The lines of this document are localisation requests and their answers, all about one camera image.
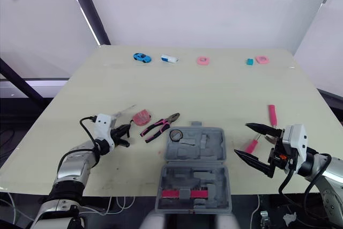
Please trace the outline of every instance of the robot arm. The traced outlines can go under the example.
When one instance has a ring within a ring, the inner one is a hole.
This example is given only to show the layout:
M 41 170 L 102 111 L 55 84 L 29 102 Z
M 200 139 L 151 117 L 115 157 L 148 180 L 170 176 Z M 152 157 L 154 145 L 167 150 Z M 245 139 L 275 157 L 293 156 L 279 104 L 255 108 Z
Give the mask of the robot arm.
M 112 129 L 115 119 L 105 114 L 92 117 L 92 121 L 95 123 L 95 139 L 91 137 L 92 141 L 72 148 L 62 157 L 53 188 L 41 205 L 31 229 L 84 228 L 78 214 L 91 168 L 116 145 L 130 146 L 121 139 L 125 134 L 129 136 L 130 124 Z
M 306 197 L 315 185 L 322 196 L 328 224 L 335 228 L 343 228 L 343 161 L 332 158 L 328 154 L 319 154 L 308 147 L 307 134 L 302 124 L 287 126 L 286 129 L 275 129 L 264 124 L 246 124 L 252 130 L 274 137 L 274 148 L 271 149 L 268 164 L 257 157 L 243 151 L 236 154 L 249 166 L 252 166 L 272 178 L 276 167 L 288 173 L 288 178 L 297 173 L 310 181 L 305 191 L 303 208 L 306 210 Z M 287 184 L 280 186 L 279 192 Z

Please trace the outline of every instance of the open tool case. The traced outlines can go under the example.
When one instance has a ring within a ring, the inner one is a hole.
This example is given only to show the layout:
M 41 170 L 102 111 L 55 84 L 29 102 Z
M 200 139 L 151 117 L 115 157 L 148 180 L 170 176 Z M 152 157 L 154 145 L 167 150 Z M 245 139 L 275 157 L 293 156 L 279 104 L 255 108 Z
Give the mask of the open tool case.
M 220 128 L 171 127 L 182 132 L 168 137 L 155 209 L 165 213 L 230 213 L 232 210 L 224 131 Z

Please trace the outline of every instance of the blue toy car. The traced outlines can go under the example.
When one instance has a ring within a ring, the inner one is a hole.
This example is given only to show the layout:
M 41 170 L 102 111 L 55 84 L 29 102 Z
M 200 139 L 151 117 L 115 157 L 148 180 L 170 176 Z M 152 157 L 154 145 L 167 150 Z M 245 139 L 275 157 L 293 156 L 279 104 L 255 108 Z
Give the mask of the blue toy car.
M 143 54 L 143 53 L 135 53 L 133 55 L 133 58 L 135 60 L 139 60 L 139 61 L 142 61 L 143 63 L 149 63 L 151 61 L 151 57 Z

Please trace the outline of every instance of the floor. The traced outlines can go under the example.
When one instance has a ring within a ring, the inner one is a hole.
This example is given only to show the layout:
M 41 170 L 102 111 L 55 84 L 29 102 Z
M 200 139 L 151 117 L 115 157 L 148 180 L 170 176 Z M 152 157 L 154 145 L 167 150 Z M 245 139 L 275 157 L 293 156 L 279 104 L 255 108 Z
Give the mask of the floor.
M 16 103 L 15 107 L 22 107 L 21 103 Z M 10 155 L 13 149 L 19 144 L 21 139 L 25 136 L 35 119 L 39 116 L 39 112 L 34 111 L 31 113 L 25 113 L 25 116 L 16 117 L 7 115 L 1 117 L 1 134 L 0 134 L 0 167 L 5 163 L 6 159 Z M 24 194 L 12 194 L 14 203 L 20 211 L 31 217 L 35 218 L 40 203 L 44 196 L 38 195 L 24 195 Z M 317 224 L 316 221 L 305 219 L 305 215 L 302 210 L 294 208 L 288 205 L 279 195 L 260 195 L 260 208 L 255 213 L 252 221 L 252 228 L 261 228 L 259 214 L 262 210 L 267 210 L 271 218 L 272 229 L 287 228 L 283 216 L 286 213 L 297 213 L 297 218 L 300 221 L 292 222 L 288 228 L 309 228 L 307 224 Z M 294 200 L 300 201 L 303 198 L 303 194 L 290 195 Z M 8 194 L 0 193 L 0 200 L 11 202 Z M 82 205 L 89 206 L 98 210 L 105 210 L 108 205 L 109 198 L 102 197 L 84 197 Z M 139 228 L 146 215 L 154 209 L 155 197 L 137 197 L 132 207 L 124 210 L 117 215 L 99 216 L 94 213 L 83 214 L 86 221 L 86 228 L 99 228 L 99 229 L 135 229 Z M 250 226 L 250 217 L 253 210 L 258 205 L 257 195 L 233 195 L 232 196 L 233 214 L 237 218 L 240 228 L 246 229 Z M 323 205 L 319 194 L 311 194 L 309 197 L 309 206 L 312 211 L 317 213 L 323 212 Z M 112 212 L 120 210 L 113 198 L 111 208 Z M 16 216 L 16 225 L 19 228 L 29 228 L 30 220 L 25 216 L 18 214 Z M 0 201 L 0 222 L 1 220 L 9 223 L 13 222 L 13 208 Z M 213 228 L 213 217 L 204 215 L 171 215 L 168 217 L 168 228 L 186 228 L 186 229 L 201 229 L 201 228 Z

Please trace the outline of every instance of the beige table surface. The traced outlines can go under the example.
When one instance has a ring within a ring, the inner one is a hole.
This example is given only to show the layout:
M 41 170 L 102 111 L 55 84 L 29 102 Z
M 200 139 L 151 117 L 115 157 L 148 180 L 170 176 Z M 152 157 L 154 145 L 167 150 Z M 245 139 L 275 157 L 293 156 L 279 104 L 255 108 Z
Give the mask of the beige table surface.
M 137 52 L 153 61 L 133 60 Z M 180 60 L 163 62 L 161 54 Z M 196 64 L 200 55 L 211 58 L 209 66 Z M 267 55 L 271 61 L 245 64 L 256 55 Z M 123 114 L 117 126 L 146 108 L 152 113 L 151 122 L 180 112 L 174 126 L 202 121 L 204 126 L 223 128 L 232 194 L 274 194 L 286 177 L 277 169 L 270 179 L 233 152 L 255 135 L 245 123 L 270 124 L 268 104 L 276 105 L 279 127 L 303 123 L 311 148 L 343 158 L 343 127 L 285 50 L 102 46 L 70 78 L 1 168 L 0 190 L 48 194 L 61 156 L 88 140 L 79 119 L 113 114 L 133 104 L 136 107 Z M 93 131 L 93 123 L 86 123 Z M 146 144 L 139 136 L 143 128 L 133 125 L 131 146 L 119 146 L 101 158 L 91 171 L 85 196 L 156 195 L 166 163 L 167 133 Z M 266 162 L 271 146 L 261 138 L 254 154 Z M 307 185 L 296 175 L 285 192 L 301 193 Z

